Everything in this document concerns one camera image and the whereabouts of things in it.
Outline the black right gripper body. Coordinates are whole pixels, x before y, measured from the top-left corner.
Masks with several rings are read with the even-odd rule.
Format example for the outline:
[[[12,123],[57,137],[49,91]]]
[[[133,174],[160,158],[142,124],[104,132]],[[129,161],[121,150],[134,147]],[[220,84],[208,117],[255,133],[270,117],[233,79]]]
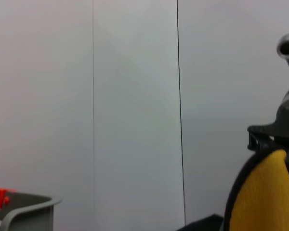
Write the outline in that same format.
[[[273,146],[289,149],[289,127],[277,124],[253,125],[247,129],[249,133],[248,149],[259,151]]]

